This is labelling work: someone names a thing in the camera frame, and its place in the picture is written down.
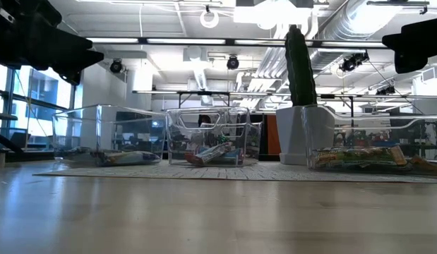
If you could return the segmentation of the long ceiling light strip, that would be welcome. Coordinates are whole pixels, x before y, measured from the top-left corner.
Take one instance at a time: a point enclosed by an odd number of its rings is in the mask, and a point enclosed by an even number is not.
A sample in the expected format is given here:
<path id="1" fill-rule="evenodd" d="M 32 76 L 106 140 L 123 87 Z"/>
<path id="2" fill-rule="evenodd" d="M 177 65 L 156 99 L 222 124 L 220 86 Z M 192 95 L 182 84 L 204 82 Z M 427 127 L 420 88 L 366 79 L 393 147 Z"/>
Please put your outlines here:
<path id="1" fill-rule="evenodd" d="M 161 37 L 88 37 L 95 44 L 226 44 L 224 39 L 161 38 Z"/>

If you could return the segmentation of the orange panel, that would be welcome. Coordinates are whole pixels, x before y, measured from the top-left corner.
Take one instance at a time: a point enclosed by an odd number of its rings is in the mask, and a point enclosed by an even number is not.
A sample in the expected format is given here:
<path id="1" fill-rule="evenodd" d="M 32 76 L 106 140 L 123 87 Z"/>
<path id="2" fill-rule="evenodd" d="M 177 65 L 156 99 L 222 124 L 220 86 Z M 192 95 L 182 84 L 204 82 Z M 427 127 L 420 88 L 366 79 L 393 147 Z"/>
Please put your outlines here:
<path id="1" fill-rule="evenodd" d="M 276 115 L 267 115 L 268 154 L 279 155 L 281 152 L 277 131 Z"/>

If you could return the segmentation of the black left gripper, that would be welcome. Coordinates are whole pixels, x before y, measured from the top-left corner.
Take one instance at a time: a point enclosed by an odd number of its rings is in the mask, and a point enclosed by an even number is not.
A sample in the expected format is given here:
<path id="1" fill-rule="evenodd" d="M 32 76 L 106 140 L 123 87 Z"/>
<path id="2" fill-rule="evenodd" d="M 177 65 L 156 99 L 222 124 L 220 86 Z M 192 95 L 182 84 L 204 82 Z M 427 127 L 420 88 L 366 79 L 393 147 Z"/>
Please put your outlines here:
<path id="1" fill-rule="evenodd" d="M 55 28 L 61 14 L 49 0 L 0 0 L 0 65 L 22 66 L 29 48 L 31 33 L 39 24 L 53 28 L 44 30 L 49 52 L 82 51 L 55 61 L 51 68 L 70 84 L 79 84 L 82 71 L 104 59 L 101 52 L 90 51 L 92 41 Z"/>

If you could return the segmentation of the black background table frame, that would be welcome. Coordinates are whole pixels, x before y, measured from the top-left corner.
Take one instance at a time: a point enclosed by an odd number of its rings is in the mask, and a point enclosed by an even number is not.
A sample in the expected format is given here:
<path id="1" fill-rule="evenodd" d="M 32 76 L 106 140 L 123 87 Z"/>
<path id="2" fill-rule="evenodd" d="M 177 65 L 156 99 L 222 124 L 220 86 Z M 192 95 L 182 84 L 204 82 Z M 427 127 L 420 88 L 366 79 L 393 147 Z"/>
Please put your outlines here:
<path id="1" fill-rule="evenodd" d="M 181 108 L 182 104 L 189 99 L 191 95 L 198 96 L 217 96 L 219 97 L 227 107 L 230 106 L 231 95 L 230 92 L 220 92 L 220 91 L 207 91 L 207 90 L 197 90 L 197 91 L 178 91 L 176 94 L 179 96 L 178 108 Z"/>

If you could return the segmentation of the blue granola bar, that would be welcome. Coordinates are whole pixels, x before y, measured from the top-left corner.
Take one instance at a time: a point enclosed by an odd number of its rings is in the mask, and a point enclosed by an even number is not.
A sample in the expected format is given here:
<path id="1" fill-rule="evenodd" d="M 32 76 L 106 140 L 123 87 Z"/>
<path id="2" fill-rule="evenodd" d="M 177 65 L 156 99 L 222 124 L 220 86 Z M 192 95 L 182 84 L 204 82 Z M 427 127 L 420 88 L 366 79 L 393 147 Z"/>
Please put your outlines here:
<path id="1" fill-rule="evenodd" d="M 217 160 L 219 163 L 241 166 L 244 163 L 244 153 L 241 148 L 237 148 L 220 155 Z"/>

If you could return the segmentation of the silver ventilation duct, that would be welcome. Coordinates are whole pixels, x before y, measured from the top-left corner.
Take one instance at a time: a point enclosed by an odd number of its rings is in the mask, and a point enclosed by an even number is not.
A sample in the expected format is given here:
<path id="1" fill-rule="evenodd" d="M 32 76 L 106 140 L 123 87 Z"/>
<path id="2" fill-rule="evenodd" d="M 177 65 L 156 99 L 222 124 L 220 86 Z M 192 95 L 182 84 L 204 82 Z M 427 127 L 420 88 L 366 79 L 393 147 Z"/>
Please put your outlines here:
<path id="1" fill-rule="evenodd" d="M 346 0 L 331 19 L 318 29 L 318 40 L 367 40 L 385 27 L 402 9 L 391 0 Z"/>

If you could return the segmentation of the clear plastic bin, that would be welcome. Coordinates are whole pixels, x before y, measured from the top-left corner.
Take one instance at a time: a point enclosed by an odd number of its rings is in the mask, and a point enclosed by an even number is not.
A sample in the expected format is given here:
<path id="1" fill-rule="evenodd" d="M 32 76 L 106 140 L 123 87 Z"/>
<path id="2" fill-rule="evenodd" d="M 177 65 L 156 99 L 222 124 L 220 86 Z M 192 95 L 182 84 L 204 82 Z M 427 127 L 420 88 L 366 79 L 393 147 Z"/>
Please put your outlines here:
<path id="1" fill-rule="evenodd" d="M 437 163 L 437 115 L 408 113 L 340 116 L 335 114 L 332 147 L 394 147 L 399 146 L 407 163 L 413 156 Z M 311 156 L 307 167 L 315 169 Z M 403 174 L 430 175 L 415 171 Z"/>
<path id="2" fill-rule="evenodd" d="M 259 159 L 262 123 L 253 123 L 245 107 L 201 107 L 167 110 L 168 160 L 173 165 L 195 167 L 244 167 Z M 218 157 L 206 165 L 186 161 L 185 154 L 198 154 L 210 147 L 228 143 L 241 148 L 241 166 L 223 164 Z"/>
<path id="3" fill-rule="evenodd" d="M 52 116 L 53 148 L 89 147 L 97 156 L 108 152 L 151 152 L 162 160 L 166 116 L 142 109 L 98 104 Z"/>

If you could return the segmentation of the green cactus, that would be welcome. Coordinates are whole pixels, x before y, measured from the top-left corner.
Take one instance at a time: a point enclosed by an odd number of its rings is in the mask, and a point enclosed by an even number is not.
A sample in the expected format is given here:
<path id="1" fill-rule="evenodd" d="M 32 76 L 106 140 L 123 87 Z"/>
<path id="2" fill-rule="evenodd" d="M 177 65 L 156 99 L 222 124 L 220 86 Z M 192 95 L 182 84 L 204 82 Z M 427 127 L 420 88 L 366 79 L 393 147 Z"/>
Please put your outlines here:
<path id="1" fill-rule="evenodd" d="M 316 104 L 316 84 L 309 50 L 304 35 L 296 25 L 290 25 L 286 35 L 285 58 L 292 104 L 294 106 Z"/>

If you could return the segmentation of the white hexagonal plant pot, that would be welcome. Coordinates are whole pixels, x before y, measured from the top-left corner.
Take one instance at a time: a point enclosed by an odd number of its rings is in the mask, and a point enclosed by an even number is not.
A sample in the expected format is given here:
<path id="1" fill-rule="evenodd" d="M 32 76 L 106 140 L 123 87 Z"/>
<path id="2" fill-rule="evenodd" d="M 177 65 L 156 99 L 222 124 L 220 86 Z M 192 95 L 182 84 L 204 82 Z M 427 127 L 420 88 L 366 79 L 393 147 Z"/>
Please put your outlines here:
<path id="1" fill-rule="evenodd" d="M 333 146 L 335 114 L 327 107 L 278 109 L 276 121 L 282 164 L 306 166 L 312 150 Z"/>

